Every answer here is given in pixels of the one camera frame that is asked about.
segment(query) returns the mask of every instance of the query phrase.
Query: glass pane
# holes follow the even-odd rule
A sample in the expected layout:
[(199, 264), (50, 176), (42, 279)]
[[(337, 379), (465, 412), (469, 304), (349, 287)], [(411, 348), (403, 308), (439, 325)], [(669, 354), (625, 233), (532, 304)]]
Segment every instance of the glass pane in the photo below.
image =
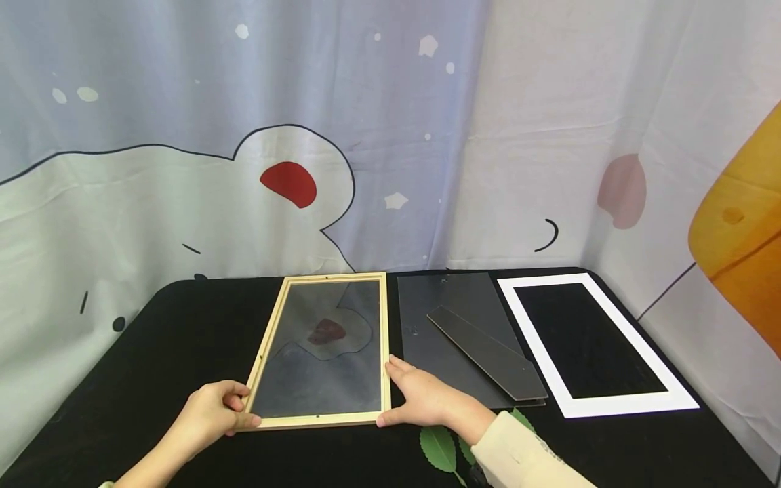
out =
[(252, 412), (379, 411), (380, 282), (292, 284)]

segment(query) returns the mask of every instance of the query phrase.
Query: right hand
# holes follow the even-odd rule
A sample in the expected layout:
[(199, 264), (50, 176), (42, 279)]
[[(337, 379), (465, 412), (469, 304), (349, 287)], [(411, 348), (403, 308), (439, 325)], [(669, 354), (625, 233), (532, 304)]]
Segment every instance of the right hand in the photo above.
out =
[(436, 376), (391, 355), (385, 363), (388, 375), (407, 400), (377, 418), (377, 426), (395, 426), (400, 423), (417, 426), (448, 424), (448, 410), (471, 397), (442, 383)]

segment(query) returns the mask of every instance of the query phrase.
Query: wooden picture frame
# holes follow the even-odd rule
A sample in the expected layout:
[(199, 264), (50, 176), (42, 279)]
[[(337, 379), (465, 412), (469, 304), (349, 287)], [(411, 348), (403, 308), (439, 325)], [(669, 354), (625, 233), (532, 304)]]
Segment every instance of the wooden picture frame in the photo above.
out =
[(353, 426), (361, 424), (372, 424), (377, 417), (384, 411), (390, 410), (391, 406), (391, 380), (385, 371), (385, 363), (388, 361), (390, 350), (388, 344), (388, 320), (387, 320), (387, 278), (384, 272), (353, 273), (344, 275), (321, 275), (321, 276), (288, 276), (282, 282), (280, 292), (276, 297), (276, 304), (271, 313), (269, 324), (263, 335), (263, 340), (255, 356), (255, 363), (249, 374), (247, 386), (250, 388), (250, 394), (243, 399), (244, 410), (251, 410), (255, 402), (255, 396), (258, 392), (263, 370), (266, 367), (266, 360), (271, 351), (272, 343), (278, 325), (282, 317), (282, 312), (287, 301), (287, 296), (292, 286), (300, 286), (316, 283), (357, 283), (366, 281), (376, 281), (379, 287), (379, 320), (380, 320), (380, 364), (377, 371), (377, 380), (380, 382), (380, 410), (378, 411), (360, 411), (353, 413), (323, 414), (323, 415), (300, 415), (291, 417), (272, 417), (263, 418), (260, 426), (256, 428), (244, 429), (244, 431), (255, 430), (277, 430), (277, 429), (301, 429), (313, 427), (331, 427), (331, 426)]

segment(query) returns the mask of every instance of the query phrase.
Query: white photo mat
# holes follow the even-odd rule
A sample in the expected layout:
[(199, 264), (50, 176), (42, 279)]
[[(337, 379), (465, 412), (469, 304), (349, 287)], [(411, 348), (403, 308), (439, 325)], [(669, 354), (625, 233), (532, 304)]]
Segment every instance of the white photo mat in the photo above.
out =
[[(588, 273), (504, 278), (497, 281), (505, 294), (505, 298), (507, 298), (510, 309), (523, 336), (526, 338), (526, 342), (529, 343), (529, 348), (537, 360), (540, 371), (545, 376), (547, 384), (556, 398), (558, 407), (567, 419), (699, 408), (699, 405), (689, 395), (686, 388), (683, 387), (680, 381), (672, 374), (665, 363), (656, 355), (632, 324), (626, 320), (626, 317), (616, 308)], [(545, 287), (571, 283), (580, 283), (588, 290), (623, 336), (632, 344), (635, 351), (651, 368), (651, 371), (659, 378), (667, 391), (608, 397), (572, 398), (569, 389), (562, 380), (562, 376), (556, 369), (556, 365), (551, 360), (551, 356), (548, 354), (539, 334), (537, 334), (534, 324), (532, 324), (528, 314), (526, 314), (518, 294), (515, 292), (515, 288), (520, 287)]]

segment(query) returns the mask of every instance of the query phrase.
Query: black line drawing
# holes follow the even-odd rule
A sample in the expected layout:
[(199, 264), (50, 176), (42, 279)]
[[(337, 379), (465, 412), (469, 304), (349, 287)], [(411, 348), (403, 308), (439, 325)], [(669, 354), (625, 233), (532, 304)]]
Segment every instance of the black line drawing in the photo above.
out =
[(678, 275), (678, 277), (677, 277), (677, 278), (675, 278), (675, 280), (674, 280), (672, 283), (670, 283), (670, 286), (666, 287), (666, 288), (665, 288), (665, 290), (664, 290), (664, 291), (662, 291), (662, 294), (661, 294), (661, 295), (659, 295), (658, 297), (656, 297), (656, 300), (652, 301), (652, 302), (651, 302), (651, 304), (650, 304), (650, 305), (648, 305), (648, 308), (646, 308), (646, 309), (645, 309), (645, 312), (641, 313), (641, 314), (640, 314), (640, 316), (639, 316), (639, 317), (637, 317), (637, 321), (639, 322), (639, 321), (640, 321), (640, 319), (642, 319), (642, 318), (643, 318), (643, 315), (645, 315), (645, 314), (646, 314), (646, 312), (648, 312), (649, 310), (651, 310), (651, 307), (653, 307), (654, 305), (656, 305), (656, 303), (657, 303), (658, 301), (660, 301), (660, 300), (662, 299), (662, 297), (664, 297), (664, 296), (667, 294), (667, 292), (668, 292), (668, 291), (670, 291), (670, 290), (672, 289), (672, 287), (674, 287), (674, 286), (676, 285), (676, 283), (678, 283), (678, 282), (681, 280), (681, 278), (683, 278), (683, 277), (684, 277), (684, 276), (685, 276), (685, 275), (686, 275), (686, 274), (687, 274), (689, 271), (691, 271), (691, 269), (692, 269), (692, 268), (694, 267), (694, 265), (696, 265), (696, 264), (697, 264), (696, 262), (693, 262), (693, 263), (691, 263), (691, 264), (689, 265), (689, 267), (688, 267), (688, 268), (686, 268), (686, 271), (684, 271), (684, 272), (682, 272), (681, 274), (679, 274), (679, 275)]
[[(253, 130), (252, 132), (250, 132), (249, 134), (244, 136), (244, 138), (241, 139), (241, 141), (239, 141), (239, 144), (236, 146), (236, 149), (234, 150), (233, 156), (229, 157), (229, 158), (226, 157), (226, 156), (214, 155), (214, 154), (209, 154), (209, 153), (205, 153), (205, 152), (187, 151), (187, 150), (184, 150), (184, 149), (175, 148), (174, 146), (169, 146), (168, 144), (136, 144), (136, 145), (129, 146), (129, 147), (126, 147), (126, 148), (112, 149), (111, 151), (96, 151), (96, 152), (89, 152), (89, 151), (62, 151), (62, 152), (55, 152), (55, 153), (51, 154), (50, 156), (42, 159), (41, 161), (38, 161), (38, 162), (34, 163), (29, 168), (23, 169), (22, 171), (18, 172), (17, 174), (15, 174), (15, 175), (13, 175), (13, 176), (11, 176), (9, 178), (6, 178), (3, 181), (0, 181), (0, 187), (3, 186), (6, 183), (10, 183), (11, 181), (16, 180), (17, 178), (20, 178), (20, 177), (30, 173), (31, 171), (36, 169), (38, 166), (43, 165), (47, 161), (49, 161), (49, 160), (51, 160), (53, 158), (56, 158), (57, 156), (68, 155), (68, 154), (108, 155), (108, 154), (114, 154), (116, 152), (127, 151), (129, 149), (158, 147), (158, 148), (173, 149), (175, 151), (184, 152), (184, 153), (187, 153), (187, 154), (192, 154), (192, 155), (197, 155), (197, 156), (209, 156), (209, 157), (212, 157), (212, 158), (225, 159), (226, 161), (235, 161), (236, 160), (236, 156), (238, 155), (238, 152), (239, 152), (239, 148), (244, 143), (244, 141), (246, 141), (249, 137), (252, 136), (252, 134), (255, 134), (256, 132), (260, 132), (262, 130), (274, 129), (276, 127), (298, 127), (299, 129), (307, 130), (308, 132), (311, 132), (312, 134), (315, 134), (317, 137), (321, 137), (323, 140), (325, 140), (326, 142), (328, 142), (329, 144), (334, 146), (336, 148), (336, 150), (339, 151), (339, 154), (342, 156), (342, 158), (344, 158), (345, 162), (347, 163), (347, 168), (350, 171), (350, 179), (352, 180), (352, 196), (350, 197), (350, 203), (348, 204), (347, 208), (344, 210), (342, 215), (340, 215), (330, 225), (320, 229), (320, 233), (323, 236), (325, 236), (328, 240), (330, 240), (331, 243), (333, 243), (333, 245), (339, 251), (339, 254), (341, 254), (344, 262), (347, 263), (348, 268), (350, 268), (350, 270), (352, 272), (355, 272), (355, 268), (353, 268), (353, 266), (350, 264), (350, 262), (347, 260), (347, 258), (344, 257), (344, 252), (342, 252), (341, 248), (337, 245), (336, 242), (333, 241), (333, 239), (331, 239), (326, 234), (326, 230), (328, 230), (331, 226), (333, 226), (337, 222), (339, 222), (342, 219), (342, 217), (344, 217), (347, 214), (347, 212), (349, 212), (350, 208), (352, 208), (353, 201), (355, 201), (355, 173), (352, 170), (352, 165), (350, 164), (350, 161), (347, 159), (347, 156), (344, 155), (344, 152), (339, 148), (339, 146), (334, 144), (331, 139), (329, 139), (328, 137), (323, 136), (322, 134), (319, 134), (319, 133), (315, 132), (312, 129), (309, 129), (308, 127), (305, 127), (305, 126), (302, 126), (302, 125), (299, 125), (299, 124), (296, 124), (296, 123), (280, 123), (280, 124), (277, 124), (277, 125), (261, 127), (260, 129)], [(184, 247), (186, 247), (187, 249), (189, 249), (189, 250), (191, 250), (191, 251), (193, 251), (193, 252), (195, 252), (197, 254), (201, 254), (200, 251), (196, 251), (195, 249), (193, 249), (193, 248), (191, 248), (191, 247), (189, 247), (189, 246), (187, 246), (185, 244), (182, 244), (182, 245)]]
[(556, 222), (550, 219), (545, 219), (545, 222), (553, 226), (553, 239), (551, 239), (551, 242), (545, 244), (542, 248), (535, 249), (534, 252), (540, 252), (540, 251), (544, 251), (545, 249), (548, 249), (551, 246), (551, 244), (556, 242), (556, 239), (558, 238), (558, 226), (556, 225)]
[(111, 323), (111, 328), (114, 329), (114, 332), (122, 332), (125, 330), (125, 318), (117, 317), (114, 319), (114, 322)]
[(81, 299), (81, 310), (79, 310), (79, 315), (84, 314), (84, 307), (87, 306), (87, 296), (90, 294), (89, 290), (84, 292), (84, 298)]
[(182, 245), (183, 245), (184, 247), (186, 247), (187, 249), (189, 249), (190, 251), (193, 251), (193, 252), (194, 252), (195, 254), (197, 254), (197, 255), (201, 254), (201, 252), (200, 252), (198, 249), (191, 248), (191, 247), (190, 247), (190, 246), (188, 246), (187, 244), (182, 244)]

